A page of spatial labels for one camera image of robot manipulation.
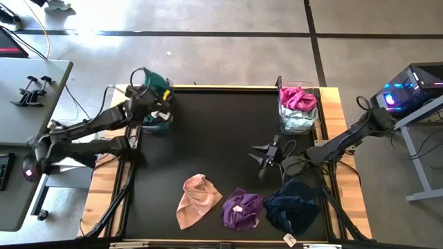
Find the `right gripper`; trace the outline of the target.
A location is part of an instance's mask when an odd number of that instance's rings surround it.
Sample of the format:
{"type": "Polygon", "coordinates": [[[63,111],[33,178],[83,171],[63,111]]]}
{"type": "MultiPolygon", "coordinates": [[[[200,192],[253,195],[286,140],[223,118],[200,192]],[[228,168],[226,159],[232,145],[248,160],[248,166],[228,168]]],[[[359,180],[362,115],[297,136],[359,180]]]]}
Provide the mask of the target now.
{"type": "Polygon", "coordinates": [[[260,165],[259,179],[264,180],[264,177],[270,167],[274,164],[280,163],[282,161],[283,152],[279,146],[280,136],[275,135],[273,142],[267,145],[255,145],[252,148],[256,151],[264,153],[264,157],[259,157],[254,154],[249,154],[255,161],[260,165]]]}

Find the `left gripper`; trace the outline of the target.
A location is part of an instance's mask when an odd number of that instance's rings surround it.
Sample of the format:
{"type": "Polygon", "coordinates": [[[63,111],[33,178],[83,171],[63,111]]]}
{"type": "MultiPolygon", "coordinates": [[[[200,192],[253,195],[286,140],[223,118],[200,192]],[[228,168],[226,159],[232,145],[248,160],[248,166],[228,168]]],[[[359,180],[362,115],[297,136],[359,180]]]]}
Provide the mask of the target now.
{"type": "Polygon", "coordinates": [[[127,110],[133,116],[146,116],[155,111],[169,113],[172,109],[172,94],[169,89],[157,91],[143,85],[129,85],[125,96],[129,98],[127,110]]]}

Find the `dark green towel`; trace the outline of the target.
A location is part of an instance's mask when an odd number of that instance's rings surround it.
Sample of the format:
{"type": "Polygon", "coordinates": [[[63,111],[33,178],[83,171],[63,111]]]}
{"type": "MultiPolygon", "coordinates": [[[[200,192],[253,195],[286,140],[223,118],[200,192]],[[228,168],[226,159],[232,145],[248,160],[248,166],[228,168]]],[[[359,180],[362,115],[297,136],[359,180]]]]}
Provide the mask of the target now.
{"type": "Polygon", "coordinates": [[[143,85],[150,90],[153,90],[155,94],[167,101],[174,92],[172,83],[169,81],[169,79],[163,78],[158,73],[150,71],[147,68],[143,68],[143,72],[145,74],[143,85]]]}

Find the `black towel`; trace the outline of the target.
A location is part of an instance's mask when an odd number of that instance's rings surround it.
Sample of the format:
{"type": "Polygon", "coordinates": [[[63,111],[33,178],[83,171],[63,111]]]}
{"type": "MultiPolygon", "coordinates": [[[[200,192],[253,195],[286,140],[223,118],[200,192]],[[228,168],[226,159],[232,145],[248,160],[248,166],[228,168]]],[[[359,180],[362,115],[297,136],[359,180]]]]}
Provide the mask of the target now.
{"type": "Polygon", "coordinates": [[[155,123],[151,126],[166,125],[169,121],[172,120],[172,114],[170,112],[164,113],[161,111],[153,111],[150,113],[150,115],[156,118],[155,123]]]}

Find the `light blue towel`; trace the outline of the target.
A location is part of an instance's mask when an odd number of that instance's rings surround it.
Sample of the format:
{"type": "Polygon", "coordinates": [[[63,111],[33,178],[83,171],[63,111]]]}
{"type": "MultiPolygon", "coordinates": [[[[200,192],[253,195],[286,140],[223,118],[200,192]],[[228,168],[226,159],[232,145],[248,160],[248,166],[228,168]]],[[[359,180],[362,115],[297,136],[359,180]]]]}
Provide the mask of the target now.
{"type": "Polygon", "coordinates": [[[283,133],[302,133],[310,130],[318,120],[318,109],[310,112],[286,109],[279,106],[280,128],[283,133]]]}

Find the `purple towel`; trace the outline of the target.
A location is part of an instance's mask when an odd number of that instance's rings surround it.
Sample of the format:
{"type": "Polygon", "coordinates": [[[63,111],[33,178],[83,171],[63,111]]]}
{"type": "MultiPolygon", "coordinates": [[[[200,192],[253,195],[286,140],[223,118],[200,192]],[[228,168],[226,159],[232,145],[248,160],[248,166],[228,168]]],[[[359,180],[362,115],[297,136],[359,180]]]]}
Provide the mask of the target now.
{"type": "Polygon", "coordinates": [[[222,205],[221,218],[226,228],[244,231],[255,228],[263,210],[264,197],[237,188],[222,205]]]}

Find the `navy blue towel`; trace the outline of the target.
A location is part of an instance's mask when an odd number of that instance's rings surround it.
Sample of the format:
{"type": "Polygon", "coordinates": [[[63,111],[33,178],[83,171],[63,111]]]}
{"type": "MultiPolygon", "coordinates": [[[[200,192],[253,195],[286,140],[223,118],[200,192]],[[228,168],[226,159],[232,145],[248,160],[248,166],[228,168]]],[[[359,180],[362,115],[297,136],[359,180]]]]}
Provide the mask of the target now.
{"type": "Polygon", "coordinates": [[[277,230],[297,238],[307,231],[320,212],[316,197],[316,188],[291,179],[264,199],[266,219],[277,230]]]}

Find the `magenta towel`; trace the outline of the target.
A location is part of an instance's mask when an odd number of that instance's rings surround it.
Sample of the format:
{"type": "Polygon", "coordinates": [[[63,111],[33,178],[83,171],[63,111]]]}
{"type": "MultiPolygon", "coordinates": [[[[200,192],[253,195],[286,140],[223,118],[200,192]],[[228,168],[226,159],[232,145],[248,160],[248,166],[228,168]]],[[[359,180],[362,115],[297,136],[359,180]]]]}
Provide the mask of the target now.
{"type": "Polygon", "coordinates": [[[301,86],[283,87],[279,94],[281,105],[286,109],[310,112],[317,105],[315,95],[305,92],[301,86]]]}

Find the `pale pink towel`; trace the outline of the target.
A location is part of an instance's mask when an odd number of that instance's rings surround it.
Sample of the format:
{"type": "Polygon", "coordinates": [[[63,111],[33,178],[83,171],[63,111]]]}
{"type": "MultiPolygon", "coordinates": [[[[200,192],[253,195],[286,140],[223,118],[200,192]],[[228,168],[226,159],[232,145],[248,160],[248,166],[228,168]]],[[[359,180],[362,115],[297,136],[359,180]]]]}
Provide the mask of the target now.
{"type": "Polygon", "coordinates": [[[181,230],[193,226],[202,219],[223,196],[204,174],[196,174],[183,184],[183,196],[179,202],[176,218],[181,230]]]}

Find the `clear plastic basket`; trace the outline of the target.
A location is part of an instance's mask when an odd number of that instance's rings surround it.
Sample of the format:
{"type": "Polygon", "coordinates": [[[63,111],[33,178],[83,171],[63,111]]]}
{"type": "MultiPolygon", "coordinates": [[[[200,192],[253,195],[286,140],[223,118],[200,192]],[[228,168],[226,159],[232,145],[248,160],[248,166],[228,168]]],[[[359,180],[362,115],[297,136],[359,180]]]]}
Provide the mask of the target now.
{"type": "MultiPolygon", "coordinates": [[[[174,102],[174,92],[172,94],[172,105],[173,105],[173,102],[174,102]]],[[[142,125],[143,131],[147,132],[147,133],[152,133],[152,134],[167,133],[170,130],[170,125],[172,124],[173,117],[174,116],[172,114],[172,120],[169,121],[166,125],[162,125],[162,126],[143,126],[142,125]]]]}
{"type": "Polygon", "coordinates": [[[283,82],[278,76],[278,113],[285,134],[307,133],[318,124],[318,98],[315,88],[304,89],[301,82],[283,82]]]}

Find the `white paper sheet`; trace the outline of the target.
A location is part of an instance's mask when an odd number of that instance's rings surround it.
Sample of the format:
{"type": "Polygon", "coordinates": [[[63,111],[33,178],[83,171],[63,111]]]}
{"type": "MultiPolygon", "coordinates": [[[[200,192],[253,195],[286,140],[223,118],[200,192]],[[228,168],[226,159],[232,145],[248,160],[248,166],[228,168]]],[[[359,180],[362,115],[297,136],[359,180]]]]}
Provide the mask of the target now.
{"type": "Polygon", "coordinates": [[[72,156],[95,154],[98,157],[103,152],[99,152],[96,146],[102,141],[103,139],[97,133],[73,140],[68,138],[52,139],[45,155],[46,163],[60,167],[86,167],[73,160],[72,156]]]}

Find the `black screw clamp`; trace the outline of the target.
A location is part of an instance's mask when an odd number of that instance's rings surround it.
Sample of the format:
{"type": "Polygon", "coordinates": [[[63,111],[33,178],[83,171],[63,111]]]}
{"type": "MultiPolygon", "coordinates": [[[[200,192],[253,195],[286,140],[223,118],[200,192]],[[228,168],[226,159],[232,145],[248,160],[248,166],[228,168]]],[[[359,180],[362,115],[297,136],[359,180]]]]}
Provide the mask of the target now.
{"type": "Polygon", "coordinates": [[[45,91],[46,85],[51,84],[53,80],[51,77],[46,76],[46,75],[42,76],[41,80],[44,82],[41,89],[33,90],[28,96],[26,104],[30,107],[43,107],[44,106],[41,102],[38,102],[38,97],[46,95],[46,91],[45,91]]]}
{"type": "Polygon", "coordinates": [[[31,92],[28,90],[29,86],[34,82],[38,82],[38,79],[34,76],[29,75],[27,77],[28,83],[25,86],[24,89],[20,89],[21,99],[17,102],[10,101],[11,104],[18,106],[18,107],[27,107],[28,106],[28,99],[30,98],[31,92]]]}

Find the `light grey desk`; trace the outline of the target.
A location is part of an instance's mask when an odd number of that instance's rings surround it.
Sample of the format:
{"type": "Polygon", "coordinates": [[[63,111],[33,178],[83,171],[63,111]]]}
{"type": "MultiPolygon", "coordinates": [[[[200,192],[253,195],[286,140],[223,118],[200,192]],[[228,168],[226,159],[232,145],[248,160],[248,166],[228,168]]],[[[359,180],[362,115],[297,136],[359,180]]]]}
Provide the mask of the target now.
{"type": "Polygon", "coordinates": [[[44,132],[72,68],[73,62],[65,60],[0,58],[0,145],[22,146],[44,132]],[[27,85],[29,75],[38,79],[29,86],[30,92],[41,89],[42,76],[53,80],[46,85],[46,95],[38,97],[43,107],[10,103],[21,99],[20,89],[27,85]]]}

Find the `black computer mouse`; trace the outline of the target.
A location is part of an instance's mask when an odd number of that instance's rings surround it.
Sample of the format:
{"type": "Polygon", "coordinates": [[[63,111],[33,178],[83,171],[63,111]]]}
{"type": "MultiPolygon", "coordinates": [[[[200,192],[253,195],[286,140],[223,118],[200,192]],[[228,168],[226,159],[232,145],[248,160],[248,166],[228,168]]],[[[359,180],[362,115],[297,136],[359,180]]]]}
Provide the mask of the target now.
{"type": "Polygon", "coordinates": [[[42,167],[40,161],[34,153],[27,154],[22,162],[22,172],[28,182],[36,182],[42,176],[42,167]]]}

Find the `black monitor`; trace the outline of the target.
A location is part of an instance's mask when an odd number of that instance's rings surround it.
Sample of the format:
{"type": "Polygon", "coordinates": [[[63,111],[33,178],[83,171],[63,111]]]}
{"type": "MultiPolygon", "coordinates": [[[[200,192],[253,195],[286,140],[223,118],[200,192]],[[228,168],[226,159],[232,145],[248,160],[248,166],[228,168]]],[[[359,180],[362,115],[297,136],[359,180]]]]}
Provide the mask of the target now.
{"type": "Polygon", "coordinates": [[[28,53],[2,27],[0,27],[0,57],[28,57],[28,53]]]}

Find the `black keyboard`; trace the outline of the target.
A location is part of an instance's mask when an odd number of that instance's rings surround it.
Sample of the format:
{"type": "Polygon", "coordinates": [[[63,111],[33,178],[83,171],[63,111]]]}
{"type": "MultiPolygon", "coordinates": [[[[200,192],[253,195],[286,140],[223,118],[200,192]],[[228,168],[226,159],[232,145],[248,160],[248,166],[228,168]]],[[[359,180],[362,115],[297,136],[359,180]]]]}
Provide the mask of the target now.
{"type": "Polygon", "coordinates": [[[0,154],[0,192],[6,189],[14,163],[14,153],[0,154]]]}

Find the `black computer tower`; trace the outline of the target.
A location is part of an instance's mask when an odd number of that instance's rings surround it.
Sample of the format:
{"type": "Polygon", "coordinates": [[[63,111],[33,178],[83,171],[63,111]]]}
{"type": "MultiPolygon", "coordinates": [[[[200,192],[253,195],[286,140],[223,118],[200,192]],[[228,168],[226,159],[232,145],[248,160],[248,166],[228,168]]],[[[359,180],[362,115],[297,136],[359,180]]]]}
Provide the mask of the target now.
{"type": "Polygon", "coordinates": [[[443,62],[409,64],[371,97],[374,106],[402,119],[443,95],[443,62]]]}

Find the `dark grey desk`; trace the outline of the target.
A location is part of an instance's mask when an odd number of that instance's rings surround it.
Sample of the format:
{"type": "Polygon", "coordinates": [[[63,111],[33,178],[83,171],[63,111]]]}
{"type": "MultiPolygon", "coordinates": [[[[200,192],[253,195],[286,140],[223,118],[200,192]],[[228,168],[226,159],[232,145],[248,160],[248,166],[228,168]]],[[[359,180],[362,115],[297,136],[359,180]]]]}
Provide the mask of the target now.
{"type": "Polygon", "coordinates": [[[42,202],[31,207],[31,201],[37,191],[38,183],[28,182],[22,172],[22,162],[29,153],[29,147],[8,147],[0,145],[0,154],[14,153],[15,163],[10,173],[6,189],[0,192],[0,232],[16,232],[24,222],[27,211],[37,216],[42,209],[42,202]]]}

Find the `black aluminium table frame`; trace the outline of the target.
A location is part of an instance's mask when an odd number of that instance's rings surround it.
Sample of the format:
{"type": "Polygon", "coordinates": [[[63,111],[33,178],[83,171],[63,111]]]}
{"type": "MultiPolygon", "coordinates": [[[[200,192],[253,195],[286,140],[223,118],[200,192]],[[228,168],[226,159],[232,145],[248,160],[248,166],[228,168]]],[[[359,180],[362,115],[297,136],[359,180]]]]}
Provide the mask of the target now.
{"type": "Polygon", "coordinates": [[[181,229],[176,211],[184,182],[204,174],[224,198],[241,188],[269,196],[278,191],[278,168],[260,177],[255,147],[280,135],[276,89],[176,88],[173,121],[163,135],[142,133],[134,187],[125,214],[126,239],[151,243],[214,242],[283,244],[283,233],[264,214],[256,228],[236,231],[222,221],[217,204],[201,220],[181,229]]]}

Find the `silver aluminium bracket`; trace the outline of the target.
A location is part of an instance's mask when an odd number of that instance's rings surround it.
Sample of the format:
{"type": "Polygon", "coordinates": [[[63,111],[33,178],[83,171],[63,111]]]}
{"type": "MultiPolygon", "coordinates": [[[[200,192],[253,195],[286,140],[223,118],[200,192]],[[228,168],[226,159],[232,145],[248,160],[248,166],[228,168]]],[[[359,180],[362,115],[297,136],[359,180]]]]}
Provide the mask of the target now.
{"type": "Polygon", "coordinates": [[[109,249],[138,249],[148,248],[150,244],[144,241],[123,241],[109,244],[109,249]]]}
{"type": "Polygon", "coordinates": [[[304,243],[302,245],[303,249],[342,249],[340,244],[330,244],[330,243],[304,243]]]}

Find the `grey metal frame desk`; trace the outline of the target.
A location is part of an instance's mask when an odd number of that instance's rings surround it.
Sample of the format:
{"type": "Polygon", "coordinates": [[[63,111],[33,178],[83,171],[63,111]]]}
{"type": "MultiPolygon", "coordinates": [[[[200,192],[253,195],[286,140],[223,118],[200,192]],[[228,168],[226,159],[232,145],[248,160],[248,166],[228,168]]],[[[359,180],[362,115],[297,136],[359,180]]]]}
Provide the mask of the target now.
{"type": "Polygon", "coordinates": [[[443,95],[398,119],[395,131],[406,150],[399,157],[411,162],[422,191],[406,196],[411,203],[443,197],[443,95]]]}

